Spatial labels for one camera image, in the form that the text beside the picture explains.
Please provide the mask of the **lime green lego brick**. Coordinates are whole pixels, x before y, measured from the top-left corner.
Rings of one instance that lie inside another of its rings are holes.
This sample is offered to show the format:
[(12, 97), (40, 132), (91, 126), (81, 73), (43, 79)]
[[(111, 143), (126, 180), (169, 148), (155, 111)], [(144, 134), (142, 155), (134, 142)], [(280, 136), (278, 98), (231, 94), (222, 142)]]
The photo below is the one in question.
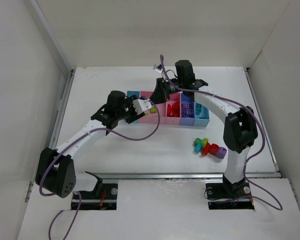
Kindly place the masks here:
[(157, 109), (154, 106), (152, 106), (151, 109), (150, 109), (150, 113), (151, 114), (157, 113)]

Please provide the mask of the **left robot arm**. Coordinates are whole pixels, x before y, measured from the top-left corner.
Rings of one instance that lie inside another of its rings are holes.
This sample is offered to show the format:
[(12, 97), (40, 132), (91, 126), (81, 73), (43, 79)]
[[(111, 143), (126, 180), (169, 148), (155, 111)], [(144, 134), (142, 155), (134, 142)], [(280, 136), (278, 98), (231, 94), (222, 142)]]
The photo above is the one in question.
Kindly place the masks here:
[(78, 164), (84, 154), (99, 140), (113, 132), (119, 121), (132, 123), (145, 116), (152, 104), (136, 95), (127, 97), (113, 90), (90, 120), (73, 137), (56, 148), (45, 148), (39, 158), (35, 182), (46, 196), (65, 198), (72, 192), (96, 192), (101, 179), (87, 171), (80, 172)]

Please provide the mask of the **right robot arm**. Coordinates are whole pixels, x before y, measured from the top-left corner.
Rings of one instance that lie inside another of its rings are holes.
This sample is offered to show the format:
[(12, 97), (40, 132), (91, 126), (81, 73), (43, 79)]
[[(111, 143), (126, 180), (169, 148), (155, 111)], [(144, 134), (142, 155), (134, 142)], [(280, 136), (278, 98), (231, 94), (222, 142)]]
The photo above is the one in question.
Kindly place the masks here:
[(182, 92), (222, 121), (223, 141), (228, 151), (222, 185), (226, 192), (234, 193), (245, 183), (244, 167), (250, 148), (258, 137), (253, 110), (249, 106), (215, 94), (207, 82), (196, 78), (189, 60), (177, 61), (175, 68), (176, 76), (169, 78), (163, 63), (154, 65), (153, 69), (161, 77), (156, 80), (150, 100), (155, 104), (162, 104), (170, 100), (171, 94)]

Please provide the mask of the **red legos in bin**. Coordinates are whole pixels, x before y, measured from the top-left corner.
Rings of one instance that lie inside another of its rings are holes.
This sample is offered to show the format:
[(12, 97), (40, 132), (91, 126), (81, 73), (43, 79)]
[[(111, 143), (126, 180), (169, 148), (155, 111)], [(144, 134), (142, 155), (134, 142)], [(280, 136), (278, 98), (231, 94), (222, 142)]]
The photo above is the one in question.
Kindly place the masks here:
[(168, 101), (166, 103), (166, 116), (169, 118), (179, 118), (181, 116), (179, 101)]

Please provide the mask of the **purple legos in bin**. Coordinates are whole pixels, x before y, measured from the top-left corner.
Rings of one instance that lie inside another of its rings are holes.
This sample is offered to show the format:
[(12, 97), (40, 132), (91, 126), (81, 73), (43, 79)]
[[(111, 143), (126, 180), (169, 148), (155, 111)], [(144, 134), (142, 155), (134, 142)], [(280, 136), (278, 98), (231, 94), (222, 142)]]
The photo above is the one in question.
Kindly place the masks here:
[(181, 107), (181, 118), (190, 118), (190, 119), (195, 118), (193, 102), (182, 101), (180, 107)]

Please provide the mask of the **teal legos in bin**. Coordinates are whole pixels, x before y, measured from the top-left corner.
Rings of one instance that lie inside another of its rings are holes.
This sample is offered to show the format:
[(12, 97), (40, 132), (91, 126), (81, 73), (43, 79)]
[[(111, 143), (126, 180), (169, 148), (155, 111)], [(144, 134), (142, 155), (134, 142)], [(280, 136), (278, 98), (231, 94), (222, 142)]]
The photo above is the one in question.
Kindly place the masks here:
[(197, 102), (194, 103), (194, 110), (195, 110), (195, 118), (196, 119), (205, 119), (206, 118), (206, 111), (205, 107)]

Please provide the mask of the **left light blue bin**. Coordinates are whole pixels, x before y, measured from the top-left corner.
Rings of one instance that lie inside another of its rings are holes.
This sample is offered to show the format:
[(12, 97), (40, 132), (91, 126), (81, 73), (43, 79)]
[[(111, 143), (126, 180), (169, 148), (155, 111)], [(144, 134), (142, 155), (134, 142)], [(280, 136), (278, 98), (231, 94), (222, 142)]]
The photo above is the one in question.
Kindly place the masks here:
[(125, 122), (127, 124), (132, 124), (132, 123), (138, 123), (138, 120), (140, 118), (139, 115), (137, 115), (134, 107), (133, 107), (133, 100), (139, 99), (140, 97), (140, 92), (139, 91), (132, 91), (132, 90), (128, 90), (126, 93), (126, 96), (128, 98), (129, 101), (129, 113), (131, 114), (131, 116), (125, 120)]

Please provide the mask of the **purple blue bin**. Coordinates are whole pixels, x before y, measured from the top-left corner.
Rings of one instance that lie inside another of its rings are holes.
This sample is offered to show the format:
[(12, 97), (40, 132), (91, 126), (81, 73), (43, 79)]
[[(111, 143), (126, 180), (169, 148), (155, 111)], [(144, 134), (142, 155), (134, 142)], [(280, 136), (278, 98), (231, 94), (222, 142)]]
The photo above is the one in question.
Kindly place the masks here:
[(180, 94), (180, 125), (193, 126), (195, 122), (194, 101), (183, 93)]

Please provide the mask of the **large pink bin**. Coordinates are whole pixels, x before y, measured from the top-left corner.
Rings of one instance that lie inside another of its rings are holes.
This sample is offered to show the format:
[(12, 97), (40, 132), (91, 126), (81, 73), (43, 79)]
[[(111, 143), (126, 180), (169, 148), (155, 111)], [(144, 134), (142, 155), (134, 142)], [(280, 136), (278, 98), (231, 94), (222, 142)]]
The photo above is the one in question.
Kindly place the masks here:
[[(139, 96), (140, 97), (146, 97), (146, 98), (150, 98), (152, 95), (152, 91), (140, 91)], [(158, 108), (158, 112), (160, 114), (160, 125), (165, 125), (166, 124), (166, 103), (160, 103), (160, 104), (155, 104)], [(142, 118), (140, 118), (138, 120), (139, 124), (154, 124), (156, 125), (158, 123), (158, 113), (151, 113), (150, 110), (147, 110), (145, 112), (145, 116), (143, 116)]]

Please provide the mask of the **aluminium rail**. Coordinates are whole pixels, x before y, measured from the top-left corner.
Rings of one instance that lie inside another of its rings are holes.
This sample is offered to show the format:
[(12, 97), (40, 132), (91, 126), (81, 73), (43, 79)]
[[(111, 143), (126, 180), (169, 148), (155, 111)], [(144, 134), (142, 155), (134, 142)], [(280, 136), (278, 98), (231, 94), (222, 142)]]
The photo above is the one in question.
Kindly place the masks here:
[[(170, 180), (170, 179), (221, 179), (222, 174), (217, 173), (95, 173), (103, 179), (120, 179), (120, 180)], [(282, 178), (280, 172), (272, 173), (247, 173), (250, 179), (279, 179)]]

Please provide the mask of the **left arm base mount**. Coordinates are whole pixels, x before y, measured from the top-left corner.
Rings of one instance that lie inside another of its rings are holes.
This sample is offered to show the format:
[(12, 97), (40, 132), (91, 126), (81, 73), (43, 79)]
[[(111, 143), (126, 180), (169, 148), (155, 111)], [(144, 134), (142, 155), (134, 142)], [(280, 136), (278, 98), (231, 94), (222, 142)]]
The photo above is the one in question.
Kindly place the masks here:
[(117, 197), (118, 197), (118, 181), (113, 179), (103, 180), (100, 176), (97, 176), (91, 172), (85, 172), (90, 178), (96, 180), (96, 185), (92, 191), (81, 190), (80, 197), (73, 193), (71, 199), (71, 210), (83, 211), (112, 211), (117, 209)]

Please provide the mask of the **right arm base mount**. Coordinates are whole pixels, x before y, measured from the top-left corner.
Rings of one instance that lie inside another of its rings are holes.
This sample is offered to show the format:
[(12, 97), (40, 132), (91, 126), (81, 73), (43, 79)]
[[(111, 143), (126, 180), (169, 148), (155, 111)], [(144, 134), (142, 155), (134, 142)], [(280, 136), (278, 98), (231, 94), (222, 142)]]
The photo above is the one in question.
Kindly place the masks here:
[(209, 210), (254, 210), (251, 189), (248, 183), (234, 192), (227, 192), (221, 182), (205, 184), (204, 196), (208, 200)]

